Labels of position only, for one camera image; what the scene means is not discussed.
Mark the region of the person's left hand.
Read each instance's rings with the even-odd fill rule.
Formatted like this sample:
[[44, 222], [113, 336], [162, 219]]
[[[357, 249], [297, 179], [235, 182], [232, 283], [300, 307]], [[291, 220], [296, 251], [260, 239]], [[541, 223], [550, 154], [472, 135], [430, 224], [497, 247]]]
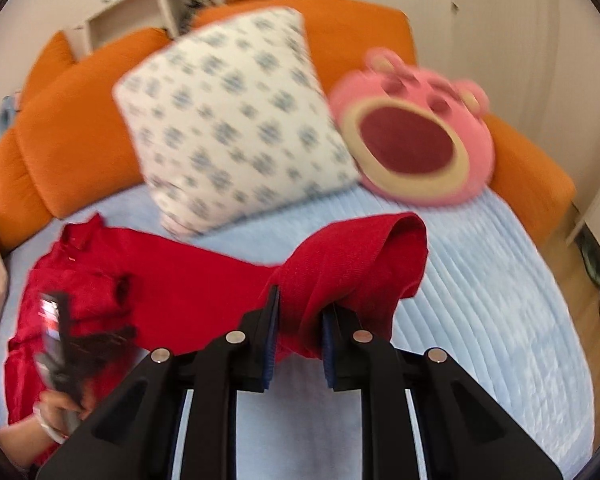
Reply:
[[34, 404], [33, 415], [45, 433], [58, 444], [64, 443], [82, 422], [91, 415], [96, 398], [91, 387], [86, 387], [79, 401], [68, 393], [45, 390]]

